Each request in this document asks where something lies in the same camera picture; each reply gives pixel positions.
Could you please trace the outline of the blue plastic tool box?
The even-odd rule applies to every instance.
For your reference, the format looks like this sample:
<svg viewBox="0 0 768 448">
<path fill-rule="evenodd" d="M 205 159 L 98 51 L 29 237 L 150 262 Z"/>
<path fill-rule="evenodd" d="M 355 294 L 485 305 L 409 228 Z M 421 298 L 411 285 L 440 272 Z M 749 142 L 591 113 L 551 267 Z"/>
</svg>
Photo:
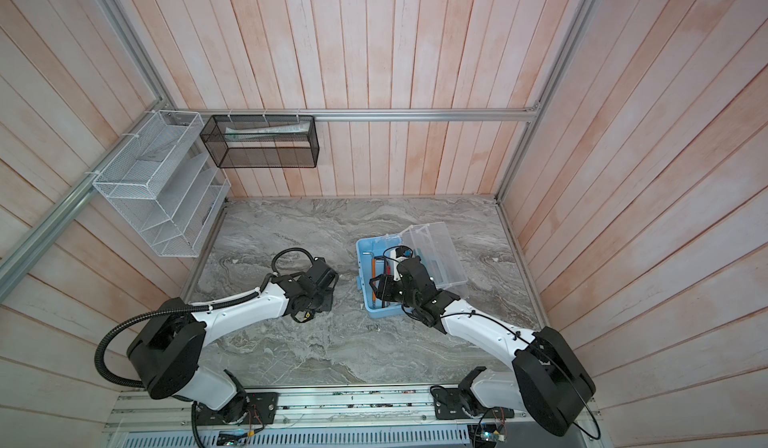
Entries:
<svg viewBox="0 0 768 448">
<path fill-rule="evenodd" d="M 356 242 L 364 307 L 373 319 L 466 297 L 469 279 L 443 222 L 411 225 L 397 234 Z"/>
</svg>

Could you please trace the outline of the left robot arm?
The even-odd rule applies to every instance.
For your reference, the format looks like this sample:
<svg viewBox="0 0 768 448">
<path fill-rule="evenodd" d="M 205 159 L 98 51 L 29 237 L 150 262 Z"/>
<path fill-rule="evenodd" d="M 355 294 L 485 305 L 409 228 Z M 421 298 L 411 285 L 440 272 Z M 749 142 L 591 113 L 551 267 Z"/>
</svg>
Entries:
<svg viewBox="0 0 768 448">
<path fill-rule="evenodd" d="M 245 388 L 231 373 L 203 367 L 203 349 L 265 320 L 288 316 L 305 323 L 331 309 L 337 282 L 337 272 L 324 259 L 314 258 L 307 271 L 270 274 L 241 296 L 209 304 L 172 299 L 152 314 L 127 356 L 150 398 L 196 402 L 228 424 L 240 422 L 249 411 Z"/>
</svg>

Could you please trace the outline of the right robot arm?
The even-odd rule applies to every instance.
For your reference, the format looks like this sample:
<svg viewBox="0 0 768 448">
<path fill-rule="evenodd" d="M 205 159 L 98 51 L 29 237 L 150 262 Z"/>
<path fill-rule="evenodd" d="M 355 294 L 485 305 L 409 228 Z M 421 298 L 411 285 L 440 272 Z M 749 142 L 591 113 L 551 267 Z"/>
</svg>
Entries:
<svg viewBox="0 0 768 448">
<path fill-rule="evenodd" d="M 564 337 L 504 323 L 459 295 L 439 289 L 418 257 L 369 280 L 376 298 L 398 303 L 411 319 L 481 348 L 510 373 L 479 367 L 462 381 L 465 409 L 523 410 L 545 431 L 562 437 L 595 395 L 596 386 Z"/>
</svg>

